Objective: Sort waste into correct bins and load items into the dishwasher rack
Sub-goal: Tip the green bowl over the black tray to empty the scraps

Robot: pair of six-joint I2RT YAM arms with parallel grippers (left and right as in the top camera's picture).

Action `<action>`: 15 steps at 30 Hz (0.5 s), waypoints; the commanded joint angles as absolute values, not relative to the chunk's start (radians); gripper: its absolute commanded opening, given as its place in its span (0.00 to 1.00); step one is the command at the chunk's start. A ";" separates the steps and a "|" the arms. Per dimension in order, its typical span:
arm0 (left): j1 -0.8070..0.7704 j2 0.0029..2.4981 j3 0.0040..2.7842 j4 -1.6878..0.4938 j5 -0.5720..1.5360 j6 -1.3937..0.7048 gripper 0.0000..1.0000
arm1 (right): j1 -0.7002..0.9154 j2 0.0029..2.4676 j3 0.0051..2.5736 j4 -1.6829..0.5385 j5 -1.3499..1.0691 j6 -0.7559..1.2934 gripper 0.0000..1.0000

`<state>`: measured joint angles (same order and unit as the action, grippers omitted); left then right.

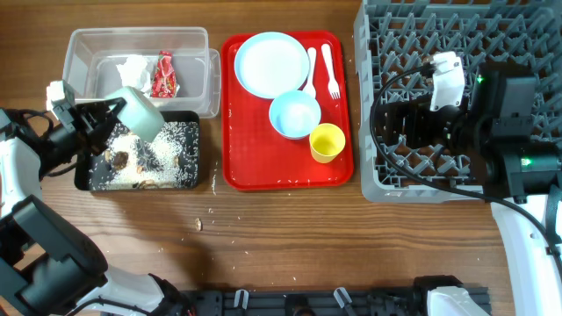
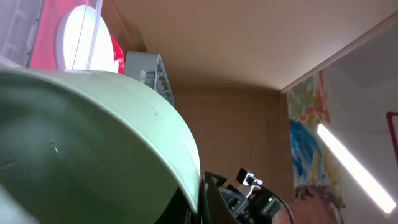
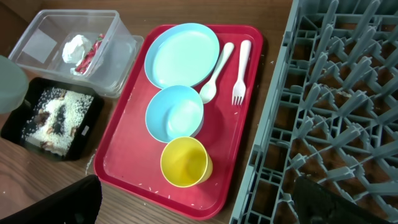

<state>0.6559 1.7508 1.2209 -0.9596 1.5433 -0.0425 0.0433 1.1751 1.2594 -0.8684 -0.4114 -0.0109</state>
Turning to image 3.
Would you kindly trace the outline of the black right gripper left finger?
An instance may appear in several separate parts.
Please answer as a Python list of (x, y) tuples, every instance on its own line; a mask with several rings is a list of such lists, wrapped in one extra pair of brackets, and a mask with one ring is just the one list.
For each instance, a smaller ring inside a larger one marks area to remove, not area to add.
[(1, 224), (91, 224), (96, 221), (102, 199), (101, 182), (92, 174), (1, 219)]

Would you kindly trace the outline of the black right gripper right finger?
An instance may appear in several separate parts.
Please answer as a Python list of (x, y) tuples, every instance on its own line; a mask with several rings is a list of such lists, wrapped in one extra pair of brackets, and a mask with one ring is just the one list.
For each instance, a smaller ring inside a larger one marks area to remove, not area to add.
[(296, 178), (293, 201), (300, 224), (389, 224), (306, 177)]

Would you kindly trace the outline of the rice and food scraps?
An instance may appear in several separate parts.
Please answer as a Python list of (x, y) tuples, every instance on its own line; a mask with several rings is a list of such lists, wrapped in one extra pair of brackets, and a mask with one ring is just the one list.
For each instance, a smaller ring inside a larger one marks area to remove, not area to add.
[(46, 88), (22, 129), (22, 139), (45, 152), (66, 156), (93, 100), (91, 95)]

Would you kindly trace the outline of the yellow plastic cup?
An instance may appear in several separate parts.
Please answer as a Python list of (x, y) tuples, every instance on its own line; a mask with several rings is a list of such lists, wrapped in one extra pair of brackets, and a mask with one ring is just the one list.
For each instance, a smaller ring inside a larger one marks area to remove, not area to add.
[(189, 188), (210, 178), (213, 161), (199, 140), (184, 136), (170, 141), (164, 147), (160, 168), (168, 183)]

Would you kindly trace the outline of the red snack wrapper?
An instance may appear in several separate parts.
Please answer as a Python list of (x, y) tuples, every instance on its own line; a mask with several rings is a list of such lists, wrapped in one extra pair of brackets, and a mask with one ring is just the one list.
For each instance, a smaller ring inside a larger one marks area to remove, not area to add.
[(97, 53), (102, 41), (104, 39), (104, 34), (100, 34), (94, 44), (92, 45), (91, 49), (89, 52), (84, 56), (83, 60), (77, 65), (77, 68), (75, 68), (73, 71), (78, 74), (84, 74), (88, 67), (91, 64), (91, 61), (93, 60), (95, 54)]

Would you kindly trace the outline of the green bowl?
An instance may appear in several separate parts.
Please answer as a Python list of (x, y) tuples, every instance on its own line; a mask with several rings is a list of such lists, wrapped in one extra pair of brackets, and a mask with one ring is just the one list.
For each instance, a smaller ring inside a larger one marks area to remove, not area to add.
[(28, 91), (29, 80), (24, 71), (1, 56), (1, 114), (10, 113), (24, 101)]

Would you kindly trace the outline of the white napkin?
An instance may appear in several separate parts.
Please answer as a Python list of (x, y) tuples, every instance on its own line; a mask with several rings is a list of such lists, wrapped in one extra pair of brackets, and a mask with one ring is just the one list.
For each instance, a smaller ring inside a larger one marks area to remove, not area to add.
[(92, 43), (83, 35), (76, 35), (63, 48), (62, 59), (65, 63), (78, 65), (90, 51)]

